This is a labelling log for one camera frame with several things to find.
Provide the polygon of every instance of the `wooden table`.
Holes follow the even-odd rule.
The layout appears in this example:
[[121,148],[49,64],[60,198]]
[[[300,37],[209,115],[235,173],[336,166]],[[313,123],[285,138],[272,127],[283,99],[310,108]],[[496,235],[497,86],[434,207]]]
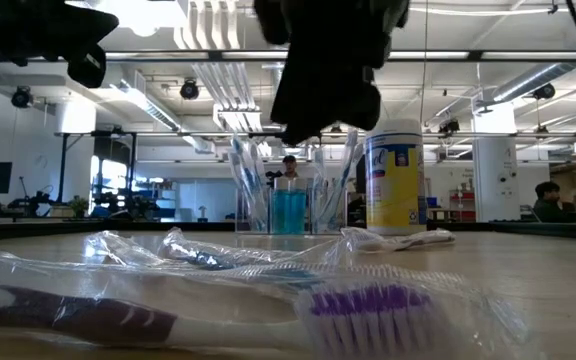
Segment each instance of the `wooden table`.
[[[0,250],[49,261],[83,260],[85,234],[0,241]],[[135,233],[146,246],[162,234]],[[229,246],[268,247],[259,240],[236,242],[233,234],[186,236]],[[460,273],[488,286],[524,315],[552,360],[576,359],[576,239],[499,233],[457,233],[454,246],[438,245],[405,252],[365,256],[366,263],[388,263],[416,270]],[[311,246],[291,243],[290,250]],[[0,359],[290,359],[273,351],[199,355],[182,351],[99,349],[26,339],[1,339]]]

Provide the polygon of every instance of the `yellow label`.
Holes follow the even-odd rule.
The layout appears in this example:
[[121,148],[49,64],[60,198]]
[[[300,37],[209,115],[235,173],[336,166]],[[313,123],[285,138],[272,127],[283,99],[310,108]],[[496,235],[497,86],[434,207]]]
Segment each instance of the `yellow label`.
[[368,226],[426,224],[423,148],[373,142],[367,155]]

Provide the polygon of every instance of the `potted plant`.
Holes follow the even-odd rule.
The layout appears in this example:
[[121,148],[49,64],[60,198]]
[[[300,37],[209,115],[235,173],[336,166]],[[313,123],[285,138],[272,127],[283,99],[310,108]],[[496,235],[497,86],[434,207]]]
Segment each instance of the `potted plant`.
[[84,215],[86,214],[86,210],[88,210],[88,199],[75,196],[74,199],[70,201],[69,205],[72,211],[75,213],[75,218],[83,219]]

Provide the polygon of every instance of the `man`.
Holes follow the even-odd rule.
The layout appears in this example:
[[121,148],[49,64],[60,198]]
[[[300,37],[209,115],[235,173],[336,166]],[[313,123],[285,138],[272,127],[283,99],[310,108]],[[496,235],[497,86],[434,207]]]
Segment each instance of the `man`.
[[569,223],[574,222],[566,213],[559,208],[559,185],[552,181],[547,181],[537,185],[537,202],[535,202],[535,215],[541,222],[548,223]]
[[292,180],[296,177],[299,177],[299,174],[297,174],[297,159],[295,159],[294,156],[292,155],[288,155],[286,157],[284,157],[283,160],[284,163],[284,167],[286,169],[286,171],[284,171],[283,176]]

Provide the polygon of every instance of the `dark hair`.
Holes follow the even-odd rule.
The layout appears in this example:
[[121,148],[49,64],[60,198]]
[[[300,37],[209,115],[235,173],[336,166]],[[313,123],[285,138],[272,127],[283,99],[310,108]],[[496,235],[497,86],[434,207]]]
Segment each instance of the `dark hair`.
[[559,185],[555,184],[552,181],[543,182],[535,188],[535,192],[537,193],[537,197],[543,199],[544,194],[551,191],[559,191]]

